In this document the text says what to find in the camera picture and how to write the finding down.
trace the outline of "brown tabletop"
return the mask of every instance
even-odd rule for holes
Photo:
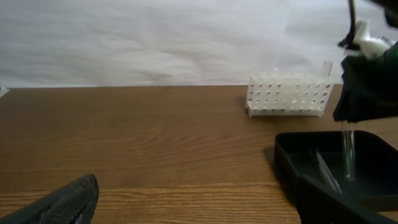
[[[331,114],[253,117],[246,86],[13,89],[0,98],[0,215],[86,173],[92,223],[300,223],[273,166],[277,133]],[[398,147],[398,119],[356,125]],[[383,213],[398,220],[398,213]]]

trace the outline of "clear plastic tube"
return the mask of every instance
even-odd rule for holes
[[[345,167],[345,179],[355,179],[355,145],[354,145],[354,124],[343,121],[341,123],[343,140],[343,160]]]

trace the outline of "black tray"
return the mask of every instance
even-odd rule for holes
[[[298,177],[322,181],[309,155],[319,149],[341,190],[348,197],[378,212],[398,210],[398,151],[366,131],[355,131],[356,178],[344,179],[340,131],[280,133],[275,138],[275,164],[295,189]]]

